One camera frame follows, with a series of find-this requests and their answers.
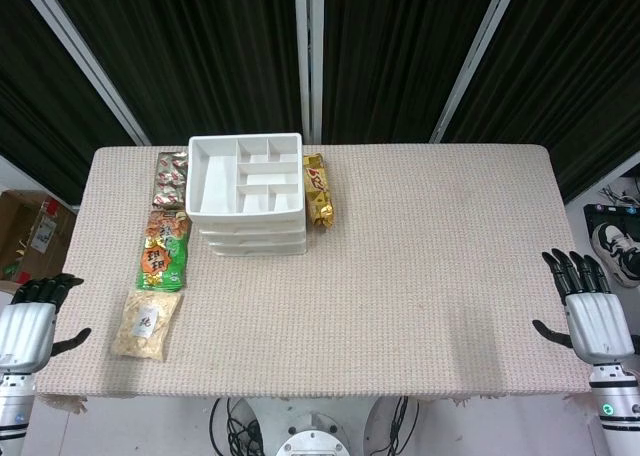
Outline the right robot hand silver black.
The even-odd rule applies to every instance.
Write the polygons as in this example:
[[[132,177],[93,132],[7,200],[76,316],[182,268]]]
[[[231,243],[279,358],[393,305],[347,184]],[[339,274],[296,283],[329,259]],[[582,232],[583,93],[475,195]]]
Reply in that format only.
[[[639,337],[629,331],[624,310],[600,264],[557,248],[542,254],[560,297],[568,332],[550,329],[538,319],[532,325],[546,340],[574,351],[589,365],[609,365],[639,353]]]

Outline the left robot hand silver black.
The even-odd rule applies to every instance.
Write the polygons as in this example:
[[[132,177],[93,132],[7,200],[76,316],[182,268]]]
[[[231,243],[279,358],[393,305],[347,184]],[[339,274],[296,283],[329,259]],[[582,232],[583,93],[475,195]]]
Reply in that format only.
[[[69,292],[84,280],[68,273],[31,279],[17,288],[1,311],[1,373],[35,374],[49,360],[83,344],[89,328],[56,341],[57,318]]]

